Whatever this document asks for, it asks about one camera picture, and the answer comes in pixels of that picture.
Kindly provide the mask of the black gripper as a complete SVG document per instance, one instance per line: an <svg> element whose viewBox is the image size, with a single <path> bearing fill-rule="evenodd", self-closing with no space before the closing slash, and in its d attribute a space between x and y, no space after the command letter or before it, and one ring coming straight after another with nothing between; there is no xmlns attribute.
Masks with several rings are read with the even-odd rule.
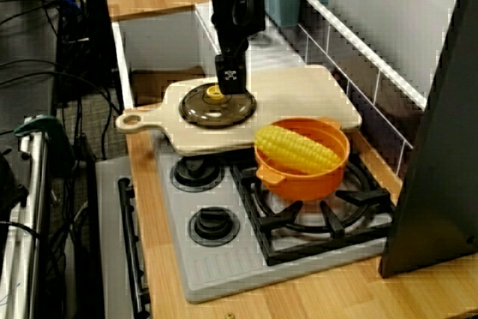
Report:
<svg viewBox="0 0 478 319"><path fill-rule="evenodd" d="M246 92L246 55L250 37L265 30L264 0L212 0L211 20L217 32L220 55L215 57L222 94Z"/></svg>

